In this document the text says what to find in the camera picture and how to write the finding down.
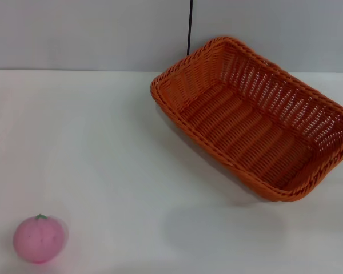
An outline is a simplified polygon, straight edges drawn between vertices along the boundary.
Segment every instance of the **pink ball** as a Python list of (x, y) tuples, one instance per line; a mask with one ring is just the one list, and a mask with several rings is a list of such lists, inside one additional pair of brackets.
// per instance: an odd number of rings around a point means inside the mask
[(66, 234), (61, 223), (55, 218), (39, 214), (18, 226), (13, 245), (22, 259), (42, 264), (58, 255), (65, 241)]

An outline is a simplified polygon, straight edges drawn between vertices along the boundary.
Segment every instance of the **white tabletop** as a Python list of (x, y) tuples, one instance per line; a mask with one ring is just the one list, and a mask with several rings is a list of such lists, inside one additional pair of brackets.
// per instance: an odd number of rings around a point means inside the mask
[[(0, 71), (0, 274), (343, 273), (343, 162), (307, 197), (266, 202), (150, 95), (157, 73)], [(343, 105), (343, 74), (295, 74)], [(36, 266), (16, 225), (63, 219)]]

